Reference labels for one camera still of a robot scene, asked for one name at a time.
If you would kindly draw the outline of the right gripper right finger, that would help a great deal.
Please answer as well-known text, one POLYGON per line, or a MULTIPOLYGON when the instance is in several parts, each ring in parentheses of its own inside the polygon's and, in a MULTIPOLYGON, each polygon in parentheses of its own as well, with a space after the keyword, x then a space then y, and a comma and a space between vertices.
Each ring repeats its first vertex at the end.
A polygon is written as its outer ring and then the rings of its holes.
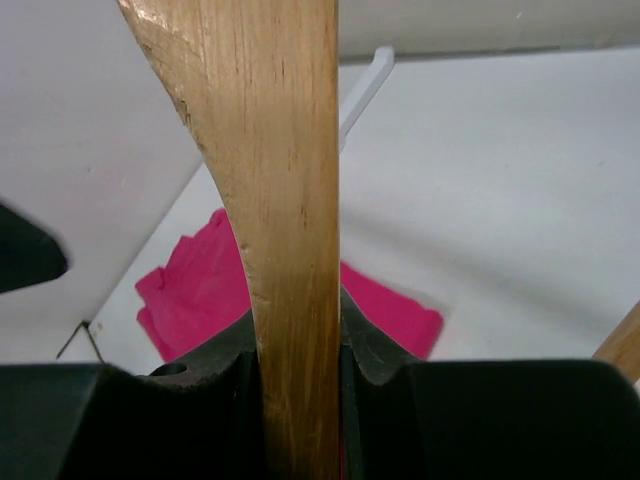
POLYGON ((348 479, 635 479, 639 397, 593 360, 431 362, 341 297, 348 479))

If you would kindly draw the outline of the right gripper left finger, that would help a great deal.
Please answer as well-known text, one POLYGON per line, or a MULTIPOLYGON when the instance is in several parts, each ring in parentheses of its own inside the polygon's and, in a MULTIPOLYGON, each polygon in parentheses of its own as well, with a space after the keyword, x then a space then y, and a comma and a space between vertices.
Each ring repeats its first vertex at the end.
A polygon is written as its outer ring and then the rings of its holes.
POLYGON ((110 364, 1 369, 5 479, 263 479, 254 328, 242 316, 149 375, 110 364))

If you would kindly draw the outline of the pink trousers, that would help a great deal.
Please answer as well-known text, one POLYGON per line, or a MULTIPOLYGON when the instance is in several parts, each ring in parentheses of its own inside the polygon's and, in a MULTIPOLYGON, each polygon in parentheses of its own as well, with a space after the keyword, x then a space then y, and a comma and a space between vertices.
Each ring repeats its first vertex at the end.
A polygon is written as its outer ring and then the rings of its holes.
MULTIPOLYGON (((444 326, 436 310, 340 265, 341 282, 360 311, 418 358, 433 350, 444 326)), ((192 236, 183 236, 168 262, 142 277, 135 289, 144 306, 137 321, 164 362, 217 335, 250 308, 247 282, 227 213, 216 210, 192 236)))

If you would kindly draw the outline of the wooden clothes hanger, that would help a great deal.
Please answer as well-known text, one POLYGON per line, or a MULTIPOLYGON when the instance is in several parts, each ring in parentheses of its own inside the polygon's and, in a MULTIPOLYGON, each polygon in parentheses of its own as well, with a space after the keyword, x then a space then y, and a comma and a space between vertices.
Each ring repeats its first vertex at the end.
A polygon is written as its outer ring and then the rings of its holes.
POLYGON ((203 154, 239 244, 257 323, 267 469, 279 479, 336 479, 337 4, 119 7, 203 154))

